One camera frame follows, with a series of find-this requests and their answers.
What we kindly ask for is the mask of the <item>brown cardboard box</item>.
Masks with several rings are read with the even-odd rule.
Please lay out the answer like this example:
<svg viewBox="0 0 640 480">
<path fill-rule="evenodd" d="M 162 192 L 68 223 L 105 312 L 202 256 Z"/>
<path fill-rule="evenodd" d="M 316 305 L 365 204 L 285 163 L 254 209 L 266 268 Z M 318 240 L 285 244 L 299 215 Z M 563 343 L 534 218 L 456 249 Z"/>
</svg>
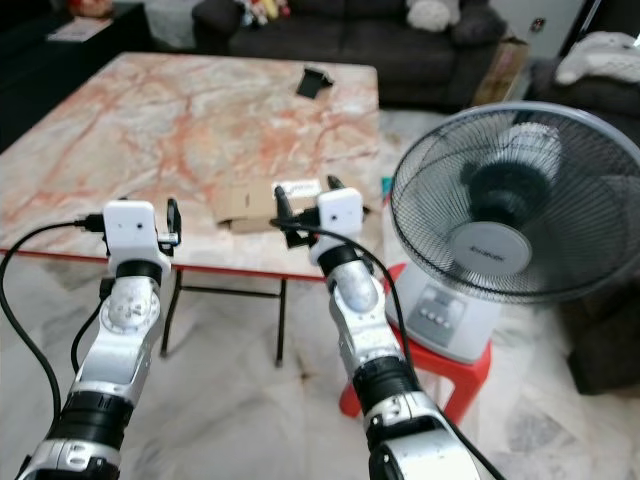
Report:
<svg viewBox="0 0 640 480">
<path fill-rule="evenodd" d="M 294 223 L 302 224 L 303 211 L 315 209 L 315 197 L 329 191 L 328 177 L 268 180 L 251 178 L 237 186 L 225 188 L 214 205 L 216 227 L 236 234 L 264 233 L 275 230 L 269 221 L 276 216 L 274 189 L 282 187 L 293 209 Z"/>
</svg>

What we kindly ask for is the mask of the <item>marble top folding table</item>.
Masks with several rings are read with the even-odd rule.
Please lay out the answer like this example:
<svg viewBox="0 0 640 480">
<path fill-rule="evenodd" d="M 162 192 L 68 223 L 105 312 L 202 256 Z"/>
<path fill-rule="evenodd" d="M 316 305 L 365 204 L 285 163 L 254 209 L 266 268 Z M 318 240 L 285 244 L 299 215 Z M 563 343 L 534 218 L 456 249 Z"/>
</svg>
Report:
<svg viewBox="0 0 640 480">
<path fill-rule="evenodd" d="M 367 204 L 361 244 L 383 253 L 378 74 L 366 65 L 321 63 L 333 87 L 296 95 L 302 61 L 124 52 L 1 155 L 0 246 L 29 230 L 27 255 L 102 260 L 101 236 L 67 228 L 115 198 L 168 198 L 182 215 L 174 269 L 319 280 L 305 250 L 278 230 L 216 227 L 212 205 L 251 178 L 338 175 Z"/>
</svg>

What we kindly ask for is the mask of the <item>small black phone stand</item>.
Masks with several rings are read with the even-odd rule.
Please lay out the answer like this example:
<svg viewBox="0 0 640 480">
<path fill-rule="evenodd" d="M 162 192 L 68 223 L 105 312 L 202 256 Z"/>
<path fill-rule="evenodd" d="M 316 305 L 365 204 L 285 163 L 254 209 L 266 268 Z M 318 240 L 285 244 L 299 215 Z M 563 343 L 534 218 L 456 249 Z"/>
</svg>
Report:
<svg viewBox="0 0 640 480">
<path fill-rule="evenodd" d="M 303 99 L 316 100 L 334 84 L 335 81 L 328 72 L 314 67 L 303 67 L 302 77 L 294 93 Z"/>
</svg>

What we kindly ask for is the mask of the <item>dark grey sofa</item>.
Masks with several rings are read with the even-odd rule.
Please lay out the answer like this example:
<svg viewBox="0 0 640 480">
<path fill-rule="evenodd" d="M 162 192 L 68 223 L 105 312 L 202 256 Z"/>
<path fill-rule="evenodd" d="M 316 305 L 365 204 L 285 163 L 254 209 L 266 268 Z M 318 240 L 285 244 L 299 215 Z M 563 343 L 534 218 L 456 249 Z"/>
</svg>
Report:
<svg viewBox="0 0 640 480">
<path fill-rule="evenodd" d="M 456 113 L 474 102 L 508 32 L 489 0 L 460 0 L 460 19 L 442 32 L 413 28 L 406 0 L 285 1 L 287 17 L 243 26 L 239 0 L 201 0 L 191 10 L 197 51 L 366 65 L 381 105 Z"/>
</svg>

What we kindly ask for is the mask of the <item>black and white electric fan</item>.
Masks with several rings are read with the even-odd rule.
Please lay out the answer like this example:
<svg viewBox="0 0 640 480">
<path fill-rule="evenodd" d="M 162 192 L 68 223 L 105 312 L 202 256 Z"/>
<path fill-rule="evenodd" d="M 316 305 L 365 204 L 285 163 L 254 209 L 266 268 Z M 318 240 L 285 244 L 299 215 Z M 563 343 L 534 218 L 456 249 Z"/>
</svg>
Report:
<svg viewBox="0 0 640 480">
<path fill-rule="evenodd" d="M 640 270 L 640 145 L 570 106 L 448 116 L 404 151 L 388 204 L 412 264 L 467 300 L 576 300 Z"/>
</svg>

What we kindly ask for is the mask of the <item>long black low cabinet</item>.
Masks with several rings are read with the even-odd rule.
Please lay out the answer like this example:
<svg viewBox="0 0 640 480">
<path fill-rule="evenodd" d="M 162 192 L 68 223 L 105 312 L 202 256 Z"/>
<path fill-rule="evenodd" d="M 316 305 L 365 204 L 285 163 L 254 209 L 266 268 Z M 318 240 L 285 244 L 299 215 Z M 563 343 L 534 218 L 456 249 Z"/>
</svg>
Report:
<svg viewBox="0 0 640 480">
<path fill-rule="evenodd" d="M 1 147 L 6 150 L 122 52 L 154 50 L 145 5 L 115 3 L 111 23 L 82 42 L 50 40 L 72 23 L 65 9 L 1 32 Z"/>
</svg>

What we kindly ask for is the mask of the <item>colourful plush toy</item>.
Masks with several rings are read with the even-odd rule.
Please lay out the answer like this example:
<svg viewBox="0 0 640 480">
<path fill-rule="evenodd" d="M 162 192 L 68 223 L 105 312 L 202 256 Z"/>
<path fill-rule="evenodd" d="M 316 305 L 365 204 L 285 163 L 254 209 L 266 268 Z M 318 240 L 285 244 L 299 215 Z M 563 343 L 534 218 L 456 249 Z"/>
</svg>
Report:
<svg viewBox="0 0 640 480">
<path fill-rule="evenodd" d="M 292 14 L 288 0 L 237 0 L 243 8 L 242 26 L 265 26 Z"/>
</svg>

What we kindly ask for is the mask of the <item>white plush toy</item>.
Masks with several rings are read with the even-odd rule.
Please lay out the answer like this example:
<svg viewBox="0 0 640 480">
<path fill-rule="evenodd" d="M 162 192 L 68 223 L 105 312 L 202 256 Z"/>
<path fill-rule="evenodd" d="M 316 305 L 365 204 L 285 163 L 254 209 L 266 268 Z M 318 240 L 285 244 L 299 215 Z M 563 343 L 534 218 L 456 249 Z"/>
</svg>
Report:
<svg viewBox="0 0 640 480">
<path fill-rule="evenodd" d="M 408 26 L 440 33 L 461 18 L 460 0 L 404 0 Z"/>
</svg>

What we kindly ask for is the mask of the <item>upright brown cardboard carton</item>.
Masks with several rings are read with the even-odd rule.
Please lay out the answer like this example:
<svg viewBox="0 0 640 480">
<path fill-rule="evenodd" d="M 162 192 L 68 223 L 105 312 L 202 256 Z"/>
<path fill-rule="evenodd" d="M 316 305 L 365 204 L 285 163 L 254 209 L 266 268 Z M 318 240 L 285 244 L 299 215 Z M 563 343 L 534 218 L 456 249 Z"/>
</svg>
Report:
<svg viewBox="0 0 640 480">
<path fill-rule="evenodd" d="M 494 55 L 483 81 L 476 87 L 472 106 L 504 102 L 515 87 L 529 59 L 530 45 L 521 38 L 507 36 L 495 46 Z"/>
</svg>

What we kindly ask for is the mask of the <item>printed paper sheet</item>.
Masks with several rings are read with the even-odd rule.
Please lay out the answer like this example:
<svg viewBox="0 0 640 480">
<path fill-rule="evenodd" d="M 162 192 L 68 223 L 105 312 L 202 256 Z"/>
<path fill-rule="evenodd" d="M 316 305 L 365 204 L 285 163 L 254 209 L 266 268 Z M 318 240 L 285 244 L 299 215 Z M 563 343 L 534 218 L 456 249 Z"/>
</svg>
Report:
<svg viewBox="0 0 640 480">
<path fill-rule="evenodd" d="M 97 33 L 104 31 L 113 24 L 110 18 L 73 17 L 69 22 L 55 28 L 46 35 L 50 42 L 70 42 L 70 44 L 82 44 L 90 40 Z"/>
</svg>

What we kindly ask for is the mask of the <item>red plastic stool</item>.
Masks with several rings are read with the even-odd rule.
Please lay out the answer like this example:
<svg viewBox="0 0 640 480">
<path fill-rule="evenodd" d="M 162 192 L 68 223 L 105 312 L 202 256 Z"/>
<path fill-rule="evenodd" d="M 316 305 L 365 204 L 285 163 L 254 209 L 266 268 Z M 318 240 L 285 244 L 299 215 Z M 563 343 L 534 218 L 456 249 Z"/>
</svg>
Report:
<svg viewBox="0 0 640 480">
<path fill-rule="evenodd" d="M 406 266 L 406 262 L 390 266 L 392 280 L 397 279 Z M 417 370 L 431 372 L 431 374 L 438 375 L 439 378 L 451 381 L 454 389 L 447 397 L 447 402 L 443 404 L 442 410 L 449 420 L 462 420 L 479 396 L 480 390 L 484 388 L 485 381 L 488 380 L 490 371 L 492 371 L 492 340 L 486 342 L 483 353 L 474 364 L 462 364 L 451 357 L 439 355 L 433 349 L 429 349 L 412 338 L 408 339 L 408 347 L 410 347 L 412 356 L 415 357 Z M 362 415 L 361 403 L 358 402 L 351 384 L 348 384 L 340 394 L 338 404 L 343 415 L 352 417 L 352 419 Z"/>
</svg>

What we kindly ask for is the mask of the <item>red ornament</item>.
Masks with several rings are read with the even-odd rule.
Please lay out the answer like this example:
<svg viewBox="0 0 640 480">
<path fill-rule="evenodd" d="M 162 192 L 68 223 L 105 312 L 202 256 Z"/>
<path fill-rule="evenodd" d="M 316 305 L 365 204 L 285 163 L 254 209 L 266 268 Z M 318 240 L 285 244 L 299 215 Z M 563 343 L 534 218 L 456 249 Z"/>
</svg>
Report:
<svg viewBox="0 0 640 480">
<path fill-rule="evenodd" d="M 113 0 L 67 0 L 67 10 L 74 17 L 105 19 L 113 17 Z"/>
</svg>

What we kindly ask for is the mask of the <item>white cloth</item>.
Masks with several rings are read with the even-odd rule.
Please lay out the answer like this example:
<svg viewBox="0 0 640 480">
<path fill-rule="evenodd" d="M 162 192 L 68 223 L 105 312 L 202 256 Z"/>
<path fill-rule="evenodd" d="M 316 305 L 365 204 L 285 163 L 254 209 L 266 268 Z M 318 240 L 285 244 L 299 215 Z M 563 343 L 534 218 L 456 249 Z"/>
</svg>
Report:
<svg viewBox="0 0 640 480">
<path fill-rule="evenodd" d="M 640 38 L 621 32 L 591 32 L 570 47 L 554 73 L 557 84 L 584 77 L 640 84 Z"/>
</svg>

